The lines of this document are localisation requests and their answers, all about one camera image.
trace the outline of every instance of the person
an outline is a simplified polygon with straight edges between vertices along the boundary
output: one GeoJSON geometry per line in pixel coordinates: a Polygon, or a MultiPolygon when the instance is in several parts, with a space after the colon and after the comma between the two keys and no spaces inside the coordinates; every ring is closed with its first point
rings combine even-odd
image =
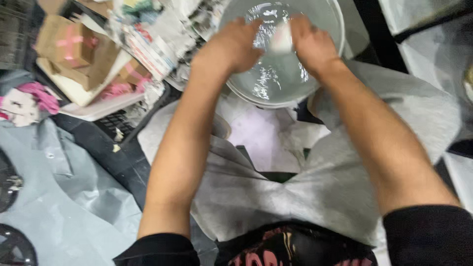
{"type": "Polygon", "coordinates": [[[260,24],[237,18],[214,35],[193,59],[180,102],[150,121],[152,141],[166,133],[138,240],[115,263],[199,265],[192,213],[217,243],[215,265],[376,265],[380,215],[393,265],[472,265],[472,217],[432,166],[458,130],[454,99],[406,74],[347,66],[329,34],[303,15],[290,21],[294,48],[323,85],[317,116],[332,130],[303,171],[272,182],[211,135],[221,87],[262,55],[253,48],[260,24]]]}

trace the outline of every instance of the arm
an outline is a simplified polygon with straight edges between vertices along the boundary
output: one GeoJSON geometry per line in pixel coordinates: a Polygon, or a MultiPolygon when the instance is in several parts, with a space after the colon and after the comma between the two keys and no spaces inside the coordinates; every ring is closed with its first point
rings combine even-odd
{"type": "Polygon", "coordinates": [[[250,69],[261,56],[253,49],[260,24],[230,22],[193,59],[187,88],[151,167],[138,238],[156,233],[190,238],[189,211],[205,169],[220,89],[231,73],[250,69]]]}
{"type": "Polygon", "coordinates": [[[406,123],[339,58],[327,32],[308,18],[291,21],[306,69],[328,90],[373,183],[381,213],[422,204],[459,206],[406,123]]]}

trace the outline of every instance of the black shirt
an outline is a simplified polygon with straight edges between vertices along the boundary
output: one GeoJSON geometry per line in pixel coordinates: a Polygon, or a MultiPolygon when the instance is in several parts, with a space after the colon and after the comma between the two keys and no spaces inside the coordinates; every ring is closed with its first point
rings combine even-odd
{"type": "MultiPolygon", "coordinates": [[[[384,217],[392,265],[473,265],[473,220],[448,205],[415,206],[384,217]]],[[[215,265],[377,265],[370,246],[298,221],[265,225],[217,242],[215,265]]],[[[137,240],[114,259],[118,266],[198,266],[191,242],[178,234],[137,240]]]]}

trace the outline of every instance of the hand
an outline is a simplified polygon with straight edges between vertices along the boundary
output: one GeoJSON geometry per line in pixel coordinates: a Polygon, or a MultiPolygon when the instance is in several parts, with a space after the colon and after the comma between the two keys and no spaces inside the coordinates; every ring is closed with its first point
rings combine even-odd
{"type": "Polygon", "coordinates": [[[341,61],[328,32],[312,25],[307,16],[297,15],[290,24],[299,61],[311,75],[320,76],[333,62],[341,61]]]}
{"type": "Polygon", "coordinates": [[[243,18],[237,18],[228,23],[194,56],[192,68],[205,68],[212,75],[249,70],[263,54],[263,50],[253,48],[253,40],[262,22],[257,19],[245,25],[243,18]]]}

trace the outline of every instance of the black sleeve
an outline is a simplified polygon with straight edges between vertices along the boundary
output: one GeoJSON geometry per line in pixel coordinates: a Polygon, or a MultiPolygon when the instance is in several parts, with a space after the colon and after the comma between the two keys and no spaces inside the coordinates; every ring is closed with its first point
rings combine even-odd
{"type": "Polygon", "coordinates": [[[192,243],[178,234],[155,234],[138,239],[114,258],[117,266],[199,266],[192,243]]]}
{"type": "Polygon", "coordinates": [[[384,217],[392,265],[473,265],[473,219],[462,208],[425,205],[384,217]]]}

